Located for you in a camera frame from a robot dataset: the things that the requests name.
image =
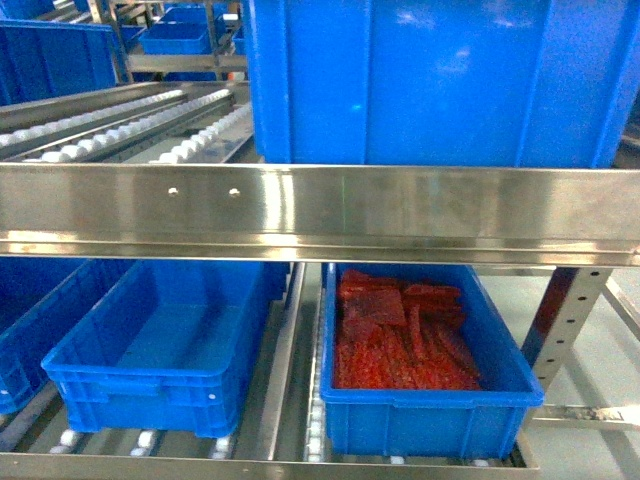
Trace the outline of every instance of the red food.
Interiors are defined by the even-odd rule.
[[[371,344],[353,344],[350,378],[351,388],[379,390],[390,386],[380,369],[382,350]]]
[[[352,379],[349,369],[351,365],[351,345],[343,339],[338,340],[334,355],[335,388],[351,388]]]
[[[342,333],[351,342],[379,343],[384,339],[380,326],[363,320],[357,312],[347,314],[342,321]]]
[[[390,371],[393,374],[394,388],[415,390],[417,385],[414,380],[411,359],[402,344],[402,340],[392,327],[384,327],[383,330],[385,333],[384,353],[389,362]]]
[[[453,300],[460,298],[462,295],[460,289],[456,287],[426,285],[424,283],[414,283],[409,285],[404,289],[402,294],[406,296],[450,298]]]
[[[480,372],[473,361],[473,356],[460,334],[442,322],[431,324],[431,331],[446,352],[465,372],[473,378],[480,377]]]
[[[420,307],[413,306],[409,312],[409,332],[411,334],[411,345],[413,346],[413,355],[415,358],[423,362],[427,359],[427,349],[420,333]]]
[[[336,388],[479,390],[478,369],[457,333],[465,321],[460,290],[404,286],[393,278],[344,273]]]
[[[344,302],[345,319],[358,318],[378,325],[406,325],[400,291],[363,292]]]

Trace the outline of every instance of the metal rack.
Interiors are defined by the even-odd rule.
[[[98,92],[0,109],[0,124],[11,115],[5,128],[15,130],[34,115],[49,121],[176,88],[191,99],[222,87],[230,88],[236,102],[247,101],[246,84],[142,84],[113,89],[108,96]],[[191,130],[188,121],[201,118],[194,113],[178,126],[160,129],[142,148],[176,135],[176,128]],[[59,135],[55,142],[61,141]],[[89,438],[64,433],[60,400],[48,387],[16,417],[0,420],[1,475],[537,476],[524,434],[504,462],[333,455],[324,442],[317,390],[322,291],[317,276],[314,283],[305,275],[315,268],[307,262],[472,263],[484,274],[550,276],[523,347],[545,388],[601,293],[640,337],[640,315],[610,278],[614,267],[640,265],[640,220],[628,211],[628,198],[640,194],[637,170],[123,164],[132,143],[123,140],[113,158],[100,163],[0,163],[0,254],[297,262],[284,314],[275,306],[270,320],[243,424],[237,436],[218,442],[186,440],[175,432],[109,431]],[[43,140],[38,148],[49,145]],[[254,153],[240,149],[229,160],[252,158]],[[303,300],[309,296],[305,289],[317,300]],[[621,408],[546,406],[530,421],[638,429],[626,414]],[[60,428],[60,441],[44,452],[58,448],[66,454],[20,453],[52,425]],[[125,445],[103,454],[96,445],[113,446],[114,436]],[[162,451],[167,442],[184,442],[187,451],[181,458],[167,457]]]
[[[208,55],[147,55],[138,49],[126,56],[126,77],[128,80],[131,81],[132,72],[215,72],[218,78],[221,78],[220,75],[222,73],[246,71],[247,59],[244,55],[228,55],[233,32],[223,35],[219,42],[216,41],[213,0],[187,0],[186,2],[181,2],[180,0],[169,0],[168,2],[159,2],[158,0],[109,0],[108,9],[103,7],[100,0],[89,0],[89,6],[95,23],[108,24],[113,27],[120,40],[120,49],[124,52],[124,43],[122,42],[118,22],[119,12],[116,5],[123,5],[121,8],[147,9],[148,11],[152,4],[178,2],[205,5],[212,53]]]

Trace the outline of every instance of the crate handle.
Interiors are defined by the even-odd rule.
[[[156,397],[162,390],[160,383],[149,383],[144,380],[109,380],[100,382],[100,387],[107,395],[137,397]]]

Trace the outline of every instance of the gray floor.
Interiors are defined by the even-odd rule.
[[[640,272],[619,270],[615,280],[640,303]],[[483,277],[518,342],[527,333],[547,279]],[[547,403],[640,405],[640,343],[600,298],[572,354],[547,393]],[[545,480],[640,479],[640,432],[530,427],[529,441]]]

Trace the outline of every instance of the blue plastic crate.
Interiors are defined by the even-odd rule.
[[[127,51],[131,51],[136,47],[140,36],[145,31],[145,27],[139,27],[137,25],[123,25],[120,27],[122,34],[122,41]]]
[[[640,84],[637,0],[247,0],[244,12],[269,162],[608,167]]]
[[[29,20],[54,9],[53,0],[0,0],[0,19]]]
[[[236,53],[238,55],[246,55],[246,49],[244,46],[244,29],[240,28],[233,34],[233,44],[236,46]]]
[[[21,409],[44,386],[48,381],[40,367],[44,356],[130,264],[0,259],[1,414]]]
[[[214,72],[170,72],[164,76],[165,82],[213,82]]]
[[[211,53],[207,26],[198,23],[156,23],[140,35],[140,43],[148,54]]]
[[[200,8],[189,8],[189,7],[174,7],[164,14],[164,16],[160,19],[162,23],[197,23],[202,25],[207,25],[207,14],[205,9],[201,5],[197,5]],[[217,15],[214,10],[214,18],[216,21],[216,38],[220,40],[220,38],[227,31],[226,24],[222,15]]]
[[[231,433],[276,295],[272,268],[171,260],[134,265],[43,361],[70,427]]]
[[[114,87],[115,45],[107,25],[0,21],[0,105]]]
[[[164,8],[169,10],[170,8],[202,8],[202,4],[198,3],[165,3]],[[214,3],[213,4],[213,14],[216,18],[220,15],[224,15],[228,13],[229,9],[226,2],[223,3]]]
[[[485,391],[333,388],[336,287],[348,268],[462,290],[461,333]],[[473,269],[465,266],[331,264],[327,273],[321,396],[334,451],[357,455],[504,458],[543,390]]]

